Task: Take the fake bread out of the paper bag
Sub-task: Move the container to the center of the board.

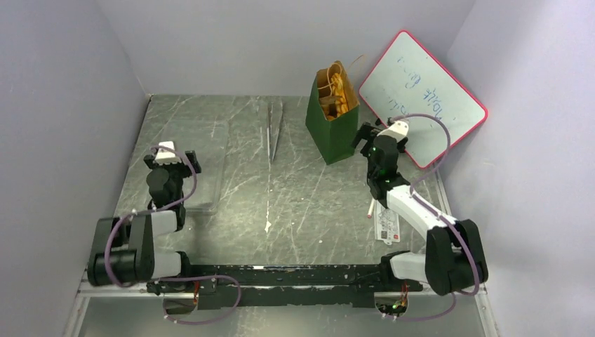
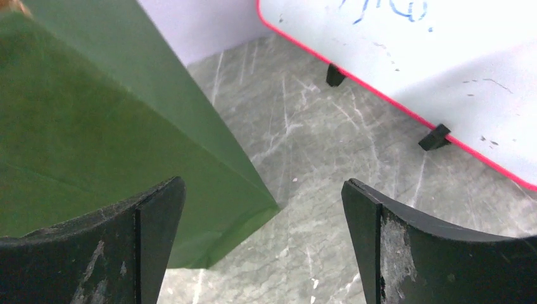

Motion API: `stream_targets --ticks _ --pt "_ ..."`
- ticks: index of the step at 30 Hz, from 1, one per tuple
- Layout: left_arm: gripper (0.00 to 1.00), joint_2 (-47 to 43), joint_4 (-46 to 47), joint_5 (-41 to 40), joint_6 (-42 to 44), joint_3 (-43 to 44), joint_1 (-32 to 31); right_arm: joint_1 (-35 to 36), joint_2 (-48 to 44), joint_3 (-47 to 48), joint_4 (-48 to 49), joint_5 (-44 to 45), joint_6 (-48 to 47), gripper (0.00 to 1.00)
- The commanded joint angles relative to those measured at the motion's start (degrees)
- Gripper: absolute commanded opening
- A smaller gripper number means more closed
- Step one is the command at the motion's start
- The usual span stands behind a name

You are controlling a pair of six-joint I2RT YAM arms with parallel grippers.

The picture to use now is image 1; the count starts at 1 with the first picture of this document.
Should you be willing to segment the green paper bag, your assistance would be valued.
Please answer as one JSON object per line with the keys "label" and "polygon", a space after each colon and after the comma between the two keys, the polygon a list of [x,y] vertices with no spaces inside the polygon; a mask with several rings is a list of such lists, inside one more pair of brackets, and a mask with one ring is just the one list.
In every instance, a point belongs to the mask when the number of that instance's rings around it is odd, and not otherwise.
{"label": "green paper bag", "polygon": [[[340,73],[342,77],[349,111],[329,121],[323,114],[319,98],[330,95],[327,85],[330,76],[334,73]],[[360,102],[349,78],[349,68],[341,61],[336,60],[316,73],[307,106],[305,126],[327,165],[342,161],[354,154],[352,141],[359,125],[359,108]]]}

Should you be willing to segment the long metal tweezers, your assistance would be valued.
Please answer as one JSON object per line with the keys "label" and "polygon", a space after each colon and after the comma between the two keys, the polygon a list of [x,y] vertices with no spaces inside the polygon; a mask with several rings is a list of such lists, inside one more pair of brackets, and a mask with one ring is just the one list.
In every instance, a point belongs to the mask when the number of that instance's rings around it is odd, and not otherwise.
{"label": "long metal tweezers", "polygon": [[277,147],[279,144],[279,136],[281,133],[281,124],[283,121],[283,101],[282,99],[270,102],[267,106],[267,139],[268,139],[268,159],[269,164],[272,164]]}

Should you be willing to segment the braided fake bread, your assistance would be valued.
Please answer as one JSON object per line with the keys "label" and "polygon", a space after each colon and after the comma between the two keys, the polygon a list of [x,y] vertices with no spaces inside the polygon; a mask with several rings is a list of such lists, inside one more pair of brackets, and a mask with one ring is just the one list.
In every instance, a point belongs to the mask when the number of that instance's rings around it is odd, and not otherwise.
{"label": "braided fake bread", "polygon": [[327,87],[330,89],[330,95],[320,97],[319,103],[326,119],[332,121],[346,114],[349,111],[349,105],[340,73],[330,76]]}

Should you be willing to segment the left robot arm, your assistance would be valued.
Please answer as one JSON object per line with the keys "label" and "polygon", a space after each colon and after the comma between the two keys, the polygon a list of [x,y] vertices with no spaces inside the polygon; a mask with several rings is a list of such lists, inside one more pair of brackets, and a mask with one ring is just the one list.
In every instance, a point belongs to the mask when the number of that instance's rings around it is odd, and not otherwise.
{"label": "left robot arm", "polygon": [[93,286],[131,286],[166,278],[175,291],[194,283],[185,253],[157,251],[156,237],[181,230],[185,224],[184,202],[193,195],[183,192],[186,178],[196,180],[201,167],[193,151],[176,152],[160,145],[144,162],[149,168],[146,183],[151,201],[147,209],[127,216],[101,218],[97,222],[88,259],[87,278]]}

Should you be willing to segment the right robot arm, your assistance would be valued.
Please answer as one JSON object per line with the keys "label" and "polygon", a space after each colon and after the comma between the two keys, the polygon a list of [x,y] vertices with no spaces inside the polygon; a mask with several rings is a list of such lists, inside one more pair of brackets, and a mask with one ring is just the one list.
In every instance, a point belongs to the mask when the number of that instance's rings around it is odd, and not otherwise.
{"label": "right robot arm", "polygon": [[374,204],[393,211],[426,242],[425,253],[401,251],[382,259],[379,283],[397,290],[405,280],[421,282],[438,295],[473,294],[488,278],[481,236],[472,220],[458,220],[440,211],[413,189],[398,171],[398,158],[407,138],[368,122],[355,134],[352,145],[364,146],[366,182]]}

